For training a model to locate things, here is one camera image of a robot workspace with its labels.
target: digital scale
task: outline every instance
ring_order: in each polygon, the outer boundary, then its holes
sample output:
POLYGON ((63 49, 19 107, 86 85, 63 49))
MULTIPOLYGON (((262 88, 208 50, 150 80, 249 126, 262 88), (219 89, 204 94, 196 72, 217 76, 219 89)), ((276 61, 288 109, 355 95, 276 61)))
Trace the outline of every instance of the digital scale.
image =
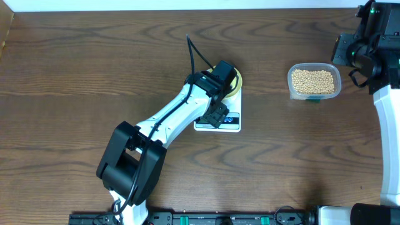
POLYGON ((223 100, 222 103, 229 109, 229 113, 224 118, 222 124, 215 128, 205 120, 200 119, 198 122, 194 122, 194 129, 197 131, 214 131, 214 132, 232 132, 237 133, 242 127, 242 76, 240 72, 235 68, 237 76, 232 81, 231 86, 234 90, 229 93, 223 100))

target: cable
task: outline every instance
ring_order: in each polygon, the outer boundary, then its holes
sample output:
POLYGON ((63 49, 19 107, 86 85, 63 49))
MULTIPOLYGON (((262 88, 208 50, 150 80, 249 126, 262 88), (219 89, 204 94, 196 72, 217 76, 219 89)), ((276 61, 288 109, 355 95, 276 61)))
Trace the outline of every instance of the cable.
MULTIPOLYGON (((197 52, 197 54, 211 67, 211 69, 213 68, 211 66, 211 64, 207 61, 207 59, 198 51, 198 49, 194 46, 193 42, 190 40, 189 35, 186 35, 186 40, 187 40, 187 46, 189 48, 189 54, 190 54, 190 62, 191 62, 191 82, 190 82, 190 87, 189 87, 189 91, 187 92, 187 95, 185 96, 185 98, 178 104, 176 105, 173 109, 171 109, 169 112, 167 112, 167 114, 165 114, 159 121, 157 121, 156 123, 154 123, 154 126, 152 127, 149 136, 146 138, 146 144, 142 150, 142 156, 144 155, 144 153, 148 150, 149 146, 150 146, 150 140, 151 137, 153 136, 154 132, 156 132, 158 130, 158 127, 161 125, 161 123, 168 118, 168 116, 170 116, 174 111, 176 111, 179 107, 181 107, 184 103, 186 103, 188 101, 188 99, 190 98, 190 95, 192 93, 192 89, 193 89, 193 84, 194 84, 194 57, 193 57, 193 51, 192 51, 192 47, 193 49, 197 52)), ((135 172, 135 175, 133 177, 133 182, 132 182, 132 186, 131 186, 131 190, 124 202, 124 204, 115 212, 114 211, 114 207, 112 207, 112 214, 114 216, 118 216, 120 215, 126 208, 126 206, 128 205, 128 202, 131 200, 135 190, 136 190, 136 183, 138 182, 138 177, 139 174, 141 172, 141 168, 142 168, 142 163, 143 160, 139 160, 139 169, 137 169, 137 171, 135 172)))
POLYGON ((193 42, 189 39, 190 45, 193 47, 193 49, 196 51, 196 53, 200 56, 200 58, 207 63, 207 65, 211 68, 211 70, 214 70, 214 66, 211 65, 211 63, 199 52, 199 50, 195 47, 193 42))
POLYGON ((277 209, 277 211, 274 213, 274 221, 275 221, 275 223, 276 224, 279 224, 279 225, 283 225, 281 222, 278 222, 278 220, 276 219, 276 215, 278 214, 278 212, 281 210, 281 209, 283 209, 283 208, 289 208, 289 209, 292 209, 296 214, 297 214, 297 216, 299 217, 299 219, 301 220, 301 223, 299 223, 299 224, 295 224, 295 225, 300 225, 300 224, 302 224, 303 223, 303 217, 302 216, 300 216, 299 215, 299 213, 292 207, 292 206, 282 206, 282 207, 280 207, 279 209, 277 209))

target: green connector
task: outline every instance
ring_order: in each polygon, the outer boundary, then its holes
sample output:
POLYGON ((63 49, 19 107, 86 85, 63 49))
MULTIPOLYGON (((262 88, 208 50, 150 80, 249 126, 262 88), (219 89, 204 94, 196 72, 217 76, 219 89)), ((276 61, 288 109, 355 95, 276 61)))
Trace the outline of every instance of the green connector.
POLYGON ((181 225, 189 225, 189 217, 181 216, 181 225))
POLYGON ((261 225, 269 225, 269 217, 262 217, 261 218, 261 225))

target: wood grain surface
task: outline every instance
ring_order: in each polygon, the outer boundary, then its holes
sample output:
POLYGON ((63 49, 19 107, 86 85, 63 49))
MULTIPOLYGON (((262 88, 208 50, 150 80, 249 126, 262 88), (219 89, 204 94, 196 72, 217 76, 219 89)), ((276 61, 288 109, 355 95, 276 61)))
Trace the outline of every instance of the wood grain surface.
MULTIPOLYGON (((243 76, 242 131, 171 144, 149 207, 274 211, 379 203, 373 98, 338 67, 342 91, 290 100, 297 63, 330 63, 355 9, 18 13, 0 66, 0 224, 66 224, 108 210, 96 168, 114 128, 147 119, 190 72, 185 34, 243 76)), ((196 70, 207 69, 199 57, 196 70)))

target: plastic container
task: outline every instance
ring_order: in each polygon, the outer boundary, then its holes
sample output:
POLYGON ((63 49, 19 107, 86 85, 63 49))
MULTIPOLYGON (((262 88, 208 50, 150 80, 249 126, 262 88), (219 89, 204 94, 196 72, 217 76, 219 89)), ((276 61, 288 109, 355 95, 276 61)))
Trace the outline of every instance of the plastic container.
POLYGON ((330 65, 328 63, 301 63, 294 65, 289 72, 287 73, 287 83, 289 84, 289 91, 290 91, 290 98, 291 99, 299 99, 299 100, 306 100, 306 99, 328 99, 336 97, 340 90, 342 89, 342 81, 340 79, 340 73, 336 67, 330 65), (295 69, 301 70, 308 70, 308 71, 321 71, 325 70, 331 72, 333 77, 333 85, 334 85, 334 92, 332 94, 302 94, 297 92, 293 87, 292 82, 292 72, 295 69))

